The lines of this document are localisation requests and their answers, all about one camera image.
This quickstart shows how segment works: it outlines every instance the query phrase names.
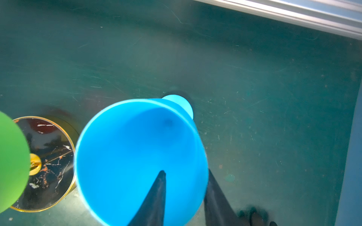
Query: scratched surface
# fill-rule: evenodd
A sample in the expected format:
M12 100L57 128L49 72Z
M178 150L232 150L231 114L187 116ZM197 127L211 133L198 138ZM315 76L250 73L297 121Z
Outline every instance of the scratched surface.
M182 90L235 210L260 206L281 226L334 224L361 42L189 0L15 2L0 3L1 111L53 107L84 127L112 103ZM40 213L6 210L0 223L99 225L76 189ZM189 225L205 225L202 208Z

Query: light blue cup base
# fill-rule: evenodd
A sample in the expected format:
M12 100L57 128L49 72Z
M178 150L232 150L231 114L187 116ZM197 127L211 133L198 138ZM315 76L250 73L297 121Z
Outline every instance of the light blue cup base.
M208 181L206 155L190 116L175 108L165 99L123 101L102 110L83 130L77 185L104 225L127 225L161 170L164 225L185 225L199 208Z

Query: green spot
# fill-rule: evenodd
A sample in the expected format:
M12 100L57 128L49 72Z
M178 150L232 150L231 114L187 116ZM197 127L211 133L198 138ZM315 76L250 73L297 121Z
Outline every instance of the green spot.
M227 181L227 182L234 182L235 180L235 176L233 174L228 174L226 176L224 176L224 179Z

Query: white speck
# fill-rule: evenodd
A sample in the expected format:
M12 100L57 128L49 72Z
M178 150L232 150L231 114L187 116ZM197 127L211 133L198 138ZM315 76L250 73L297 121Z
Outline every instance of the white speck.
M72 149L70 149L69 146L63 145L64 147L66 147L69 151L71 151Z
M33 184L33 183L30 183L29 184L32 188L38 188L39 187L39 185L36 185L36 184Z

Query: green round object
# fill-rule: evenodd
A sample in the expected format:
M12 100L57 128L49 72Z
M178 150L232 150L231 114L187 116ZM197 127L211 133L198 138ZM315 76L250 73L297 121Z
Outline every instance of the green round object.
M30 150L21 129L0 111L0 213L20 197L29 179Z

